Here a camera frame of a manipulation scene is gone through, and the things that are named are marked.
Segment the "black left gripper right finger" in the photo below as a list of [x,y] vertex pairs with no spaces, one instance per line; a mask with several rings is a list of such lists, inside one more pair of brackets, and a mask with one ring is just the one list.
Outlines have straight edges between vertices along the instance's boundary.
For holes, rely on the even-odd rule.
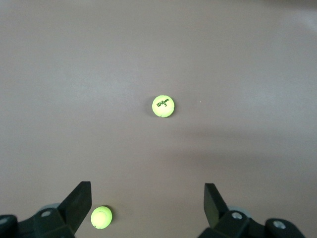
[[213,183],[204,187],[204,212],[209,224],[200,238],[265,238],[265,228],[245,212],[229,209]]

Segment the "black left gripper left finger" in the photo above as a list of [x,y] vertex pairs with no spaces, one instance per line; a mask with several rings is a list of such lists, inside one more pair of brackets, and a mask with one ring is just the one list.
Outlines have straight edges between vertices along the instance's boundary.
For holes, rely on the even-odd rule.
[[91,183],[82,181],[56,208],[43,209],[33,216],[35,237],[75,237],[91,206]]

